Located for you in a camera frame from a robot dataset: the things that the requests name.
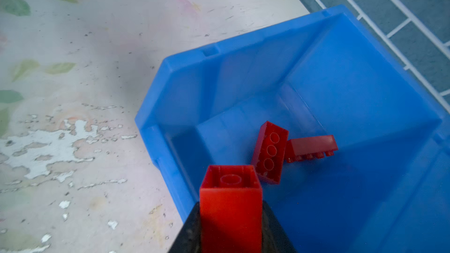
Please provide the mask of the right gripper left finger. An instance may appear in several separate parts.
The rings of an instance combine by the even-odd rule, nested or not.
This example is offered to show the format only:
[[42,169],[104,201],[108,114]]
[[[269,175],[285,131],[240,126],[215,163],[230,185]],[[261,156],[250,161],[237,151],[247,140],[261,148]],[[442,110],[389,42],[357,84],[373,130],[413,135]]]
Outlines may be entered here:
[[201,233],[200,205],[197,202],[168,253],[201,253]]

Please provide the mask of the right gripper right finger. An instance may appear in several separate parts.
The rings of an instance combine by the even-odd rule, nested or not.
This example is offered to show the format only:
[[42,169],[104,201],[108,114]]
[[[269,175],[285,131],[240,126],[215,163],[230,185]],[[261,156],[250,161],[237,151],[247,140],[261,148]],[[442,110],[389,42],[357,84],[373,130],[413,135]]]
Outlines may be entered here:
[[268,203],[262,202],[262,253],[296,253],[281,224]]

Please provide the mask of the red lego brick bottom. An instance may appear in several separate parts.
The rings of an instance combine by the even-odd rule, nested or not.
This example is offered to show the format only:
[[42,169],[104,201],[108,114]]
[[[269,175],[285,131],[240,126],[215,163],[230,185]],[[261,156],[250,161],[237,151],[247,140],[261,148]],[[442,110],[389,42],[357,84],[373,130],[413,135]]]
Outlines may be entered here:
[[261,126],[251,160],[261,181],[280,183],[288,134],[288,130],[269,121]]

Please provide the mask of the red lego brick large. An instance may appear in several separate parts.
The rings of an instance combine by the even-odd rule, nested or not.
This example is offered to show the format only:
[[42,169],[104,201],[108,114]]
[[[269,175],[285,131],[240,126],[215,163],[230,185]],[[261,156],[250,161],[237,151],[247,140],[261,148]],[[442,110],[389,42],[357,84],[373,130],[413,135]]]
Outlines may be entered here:
[[287,163],[333,156],[339,148],[333,135],[296,138],[287,141],[284,160]]

